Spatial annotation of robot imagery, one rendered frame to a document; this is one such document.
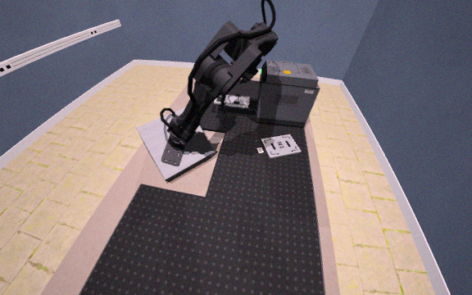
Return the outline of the dark grey boxy machine housing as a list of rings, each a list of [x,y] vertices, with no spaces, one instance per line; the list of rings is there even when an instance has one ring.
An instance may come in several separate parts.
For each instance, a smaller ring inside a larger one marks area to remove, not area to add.
[[[311,65],[266,60],[261,68],[261,88],[256,122],[305,127],[320,87]]]

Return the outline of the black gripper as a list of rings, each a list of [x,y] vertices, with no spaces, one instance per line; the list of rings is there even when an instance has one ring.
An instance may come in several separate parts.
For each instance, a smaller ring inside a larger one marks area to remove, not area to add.
[[[234,64],[234,60],[232,60],[230,64]],[[252,64],[251,68],[247,70],[247,72],[246,72],[246,73],[244,74],[244,76],[242,77],[242,80],[241,80],[240,84],[241,84],[241,83],[246,83],[246,82],[250,81],[250,80],[252,79],[252,77],[257,74],[257,72],[259,71],[257,68],[254,69],[254,70],[251,72],[251,70],[252,70],[252,68],[253,68],[254,66],[255,66],[255,64]]]

